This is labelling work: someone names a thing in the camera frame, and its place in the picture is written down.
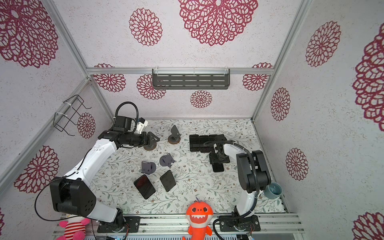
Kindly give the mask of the purple-edged phone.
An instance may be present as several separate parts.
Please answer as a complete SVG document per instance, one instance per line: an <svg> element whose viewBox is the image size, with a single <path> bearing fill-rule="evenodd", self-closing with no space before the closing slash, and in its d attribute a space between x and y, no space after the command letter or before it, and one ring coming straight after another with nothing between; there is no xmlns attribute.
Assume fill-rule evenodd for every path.
<svg viewBox="0 0 384 240"><path fill-rule="evenodd" d="M225 142L227 141L227 138L225 137L224 134L220 135L209 135L209 140L212 142Z"/></svg>

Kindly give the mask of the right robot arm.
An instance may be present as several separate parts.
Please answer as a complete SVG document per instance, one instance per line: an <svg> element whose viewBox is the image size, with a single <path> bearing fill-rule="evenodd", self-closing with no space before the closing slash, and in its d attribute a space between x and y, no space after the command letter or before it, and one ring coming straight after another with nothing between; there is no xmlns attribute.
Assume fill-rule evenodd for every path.
<svg viewBox="0 0 384 240"><path fill-rule="evenodd" d="M232 141L213 143L219 154L237 163L239 183L244 190L235 206L239 218L247 218L256 208L258 197L271 184L272 178L262 151L249 151Z"/></svg>

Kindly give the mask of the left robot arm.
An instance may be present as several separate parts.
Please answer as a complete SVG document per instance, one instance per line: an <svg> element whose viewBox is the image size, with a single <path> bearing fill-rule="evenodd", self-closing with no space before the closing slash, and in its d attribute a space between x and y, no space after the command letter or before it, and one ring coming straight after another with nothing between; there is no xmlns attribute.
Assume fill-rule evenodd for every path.
<svg viewBox="0 0 384 240"><path fill-rule="evenodd" d="M106 160L119 148L126 145L133 148L144 146L154 148L159 141L160 138L152 132L141 134L111 130L102 132L85 157L64 177L55 177L50 184L54 210L115 224L120 228L125 224L122 210L97 201L90 189L92 180Z"/></svg>

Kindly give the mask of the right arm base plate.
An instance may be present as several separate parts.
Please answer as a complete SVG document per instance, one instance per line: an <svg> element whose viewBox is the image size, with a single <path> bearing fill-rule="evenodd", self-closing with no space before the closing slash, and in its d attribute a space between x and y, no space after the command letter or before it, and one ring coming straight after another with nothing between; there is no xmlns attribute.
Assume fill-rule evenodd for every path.
<svg viewBox="0 0 384 240"><path fill-rule="evenodd" d="M219 220L221 232L259 232L261 230L257 215L226 221L225 216L220 216Z"/></svg>

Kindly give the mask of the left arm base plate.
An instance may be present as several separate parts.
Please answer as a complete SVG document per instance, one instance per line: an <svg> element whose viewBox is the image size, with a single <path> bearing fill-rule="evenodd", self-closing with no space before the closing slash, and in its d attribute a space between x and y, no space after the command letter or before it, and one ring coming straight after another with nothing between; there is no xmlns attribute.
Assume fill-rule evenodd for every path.
<svg viewBox="0 0 384 240"><path fill-rule="evenodd" d="M100 222L97 233L137 233L141 217L120 216L112 223Z"/></svg>

